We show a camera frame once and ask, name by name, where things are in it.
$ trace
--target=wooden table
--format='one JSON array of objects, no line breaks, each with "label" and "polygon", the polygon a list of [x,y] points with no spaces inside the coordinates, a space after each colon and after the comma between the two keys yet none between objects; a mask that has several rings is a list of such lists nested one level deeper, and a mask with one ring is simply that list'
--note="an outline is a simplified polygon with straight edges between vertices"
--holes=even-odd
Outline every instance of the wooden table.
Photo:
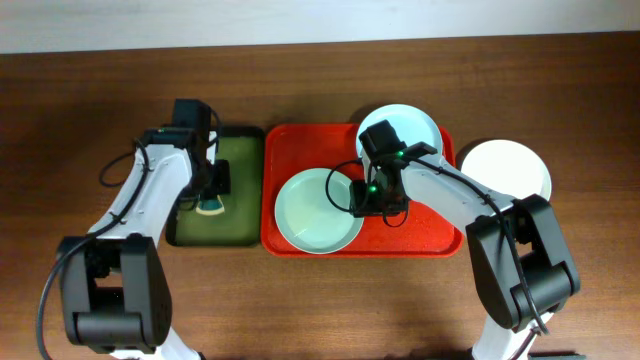
[{"label": "wooden table", "polygon": [[[460,149],[507,138],[535,150],[582,292],[536,351],[640,353],[640,34],[461,38],[0,57],[0,358],[35,359],[37,300],[55,249],[117,190],[97,173],[169,121],[176,97],[227,123],[358,122],[406,103]],[[114,169],[125,176],[128,165]],[[485,312],[466,245],[455,256],[281,259],[261,247],[160,247],[174,327],[208,359],[371,359],[469,348]],[[64,334],[57,359],[93,359]]]}]

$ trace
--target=black cable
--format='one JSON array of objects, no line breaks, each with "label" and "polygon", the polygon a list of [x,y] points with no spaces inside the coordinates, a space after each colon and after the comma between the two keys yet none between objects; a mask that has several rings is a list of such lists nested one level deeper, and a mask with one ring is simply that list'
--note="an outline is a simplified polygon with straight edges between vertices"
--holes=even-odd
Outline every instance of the black cable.
[{"label": "black cable", "polygon": [[209,145],[207,147],[211,147],[213,144],[218,144],[218,147],[216,148],[216,152],[218,152],[218,148],[220,148],[220,138],[222,137],[222,120],[220,120],[218,113],[211,107],[209,107],[209,111],[211,111],[211,115],[216,119],[216,137],[209,141]]},{"label": "black cable", "polygon": [[[189,205],[188,207],[183,207],[181,206],[184,202],[187,201],[191,201],[191,205]],[[193,209],[196,208],[196,206],[198,206],[198,203],[200,202],[200,196],[194,196],[193,198],[189,199],[189,198],[182,198],[182,199],[176,199],[176,202],[179,203],[178,205],[178,210],[180,211],[191,211]]]},{"label": "black cable", "polygon": [[[371,183],[372,183],[371,170],[373,170],[374,164],[376,162],[380,161],[381,159],[385,158],[385,157],[391,157],[391,156],[395,157],[396,155],[382,155],[382,156],[374,159],[373,161],[369,162],[369,167],[367,169],[367,179],[369,179],[367,181],[367,184],[366,184],[367,191],[365,191],[364,199],[362,199],[362,203],[355,209],[352,209],[351,207],[349,209],[343,208],[342,206],[336,204],[335,201],[333,201],[333,199],[331,198],[331,195],[329,195],[329,181],[331,180],[331,175],[333,175],[333,173],[336,172],[341,167],[343,167],[345,165],[348,165],[348,164],[362,164],[362,158],[357,158],[357,159],[354,159],[354,160],[345,161],[343,163],[338,164],[333,169],[331,169],[331,171],[329,172],[329,175],[327,175],[327,181],[324,184],[324,192],[327,195],[327,199],[329,199],[329,202],[331,203],[331,205],[333,205],[336,209],[338,209],[340,211],[344,211],[344,212],[348,212],[348,213],[354,213],[354,212],[358,212],[358,211],[362,210],[367,205],[367,201],[369,200],[368,188],[369,188],[369,186],[371,186]],[[388,227],[395,228],[395,227],[402,226],[407,221],[408,217],[409,217],[409,210],[407,209],[407,211],[405,211],[405,213],[404,213],[404,218],[402,219],[402,222],[400,224],[398,224],[398,225],[389,224],[389,221],[387,220],[387,215],[386,214],[382,215],[382,221],[384,221],[385,225],[387,225]]]},{"label": "black cable", "polygon": [[151,169],[149,169],[149,157],[147,155],[147,150],[144,148],[144,145],[142,145],[140,140],[136,139],[135,144],[136,144],[136,147],[140,149],[140,152],[142,152],[142,157],[144,158],[144,165],[142,168],[142,176],[140,177],[140,181],[138,182],[138,185],[136,186],[133,193],[131,194],[131,198],[129,198],[129,201],[125,204],[124,208],[122,208],[122,211],[118,215],[113,217],[113,220],[111,220],[109,224],[105,225],[104,227],[100,228],[95,232],[87,234],[82,241],[77,243],[74,247],[72,247],[69,251],[67,251],[64,255],[62,255],[51,268],[51,272],[49,272],[49,277],[47,278],[47,281],[44,284],[44,288],[42,289],[42,295],[40,296],[40,303],[38,305],[38,315],[36,318],[36,340],[38,343],[38,349],[40,350],[40,355],[45,360],[52,360],[52,359],[49,353],[47,352],[47,347],[44,344],[44,310],[47,302],[47,297],[49,296],[49,291],[51,290],[51,286],[53,285],[56,275],[60,272],[64,264],[69,260],[71,256],[76,254],[78,251],[80,251],[83,247],[85,247],[90,242],[96,240],[100,235],[106,233],[107,231],[113,229],[116,225],[120,224],[120,220],[122,220],[127,214],[127,212],[131,209],[131,207],[133,207],[133,204],[135,203],[138,196],[140,195],[140,192],[142,191],[142,187],[144,186],[144,183],[147,179],[147,174],[151,171]]},{"label": "black cable", "polygon": [[113,165],[117,164],[118,162],[120,162],[123,159],[128,158],[129,156],[133,155],[134,151],[130,151],[126,154],[122,154],[120,156],[118,156],[117,158],[111,160],[107,165],[105,165],[102,170],[100,170],[100,174],[98,175],[98,181],[100,182],[100,185],[104,186],[104,187],[118,187],[122,184],[124,184],[125,180],[122,180],[120,182],[117,183],[108,183],[106,181],[104,181],[104,175],[107,173],[107,170],[109,170]]},{"label": "black cable", "polygon": [[340,169],[341,167],[349,164],[362,164],[362,159],[357,158],[357,159],[345,161],[343,163],[338,164],[338,166],[334,167],[333,169],[331,169],[331,171],[329,171],[329,175],[327,175],[327,181],[324,184],[324,192],[327,194],[327,199],[329,199],[329,202],[331,203],[331,205],[333,205],[336,209],[344,212],[351,212],[351,210],[347,208],[343,208],[342,206],[336,204],[335,201],[333,201],[333,199],[331,198],[331,195],[329,195],[329,180],[331,180],[331,175],[333,175],[334,172],[338,171],[338,169]]},{"label": "black cable", "polygon": [[518,272],[518,278],[520,278],[520,284],[522,285],[522,291],[524,292],[524,296],[527,299],[527,304],[529,305],[529,308],[531,309],[531,312],[533,313],[533,316],[536,319],[536,322],[538,323],[540,330],[542,330],[544,334],[549,334],[549,329],[547,329],[546,325],[544,324],[544,321],[542,321],[542,318],[538,313],[538,309],[536,308],[536,305],[533,302],[533,295],[531,294],[531,289],[527,284],[527,279],[524,277],[524,270],[522,270],[522,264],[520,264],[520,256],[518,255],[516,242],[513,239],[513,235],[511,234],[509,225],[505,220],[504,215],[502,215],[502,212],[500,211],[498,206],[493,202],[491,197],[483,193],[480,189],[478,189],[478,187],[476,187],[473,183],[471,183],[466,178],[459,176],[458,174],[452,173],[450,171],[447,171],[443,167],[435,166],[435,165],[429,164],[428,162],[422,161],[418,158],[409,157],[409,156],[402,156],[402,159],[416,162],[426,168],[436,171],[438,174],[444,174],[446,176],[449,176],[463,183],[464,185],[469,187],[471,190],[473,190],[473,192],[475,192],[476,195],[478,195],[487,205],[491,207],[491,209],[496,213],[496,216],[498,217],[498,221],[500,222],[500,226],[502,227],[502,233],[504,234],[504,236],[507,237],[507,243],[509,244],[509,249],[511,250],[511,256],[513,257],[513,262],[515,264],[516,271]]},{"label": "black cable", "polygon": [[404,218],[402,218],[402,221],[400,222],[400,224],[398,225],[389,224],[389,220],[387,219],[387,214],[382,214],[382,221],[384,221],[384,224],[387,225],[388,227],[400,227],[404,225],[408,217],[409,217],[409,208],[407,207],[407,210],[404,212]]},{"label": "black cable", "polygon": [[511,355],[509,360],[518,360],[518,358],[522,356],[522,354],[524,354],[524,352],[527,350],[529,345],[531,345],[531,342],[533,342],[533,340],[536,338],[536,335],[539,335],[539,333],[534,329],[531,329],[531,331],[527,334],[527,337],[524,339],[524,342],[520,344],[520,347],[513,353],[513,355]]}]

